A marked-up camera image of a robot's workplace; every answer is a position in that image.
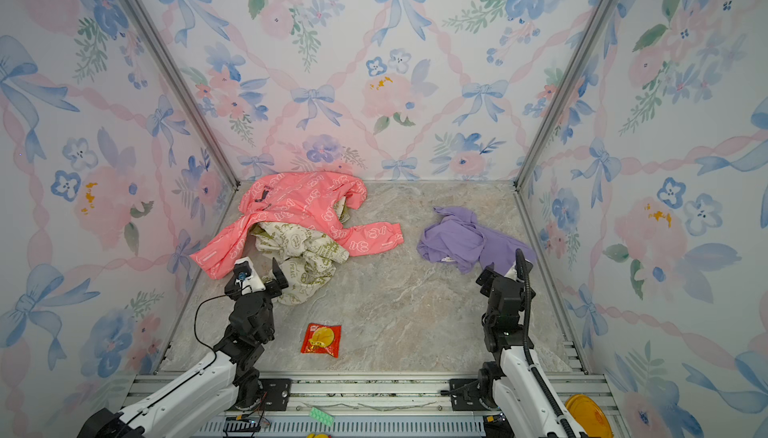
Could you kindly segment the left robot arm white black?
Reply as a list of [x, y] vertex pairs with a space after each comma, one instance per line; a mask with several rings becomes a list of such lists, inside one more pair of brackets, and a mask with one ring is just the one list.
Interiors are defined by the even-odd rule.
[[171, 383], [131, 406], [103, 408], [89, 417], [80, 437], [190, 437], [214, 416], [237, 407], [254, 410], [268, 393], [256, 362], [275, 338], [273, 300], [288, 288], [277, 260], [262, 282], [249, 258], [238, 260], [224, 295], [234, 301], [222, 338], [206, 356]]

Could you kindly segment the purple t-shirt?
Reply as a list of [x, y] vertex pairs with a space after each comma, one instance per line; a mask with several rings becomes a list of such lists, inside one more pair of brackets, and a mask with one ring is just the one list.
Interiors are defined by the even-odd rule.
[[424, 229], [417, 244], [420, 256], [432, 263], [447, 263], [462, 274], [476, 264], [492, 267], [506, 276], [514, 269], [516, 251], [535, 264], [535, 251], [522, 241], [478, 223], [476, 214], [464, 207], [434, 207], [440, 221]]

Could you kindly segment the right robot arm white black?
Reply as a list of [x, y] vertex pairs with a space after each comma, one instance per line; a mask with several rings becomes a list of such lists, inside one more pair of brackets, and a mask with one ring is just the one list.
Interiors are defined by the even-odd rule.
[[487, 298], [481, 319], [484, 343], [493, 359], [478, 372], [481, 402], [504, 415], [514, 437], [585, 437], [541, 369], [530, 337], [535, 293], [529, 269], [517, 278], [485, 268], [477, 279]]

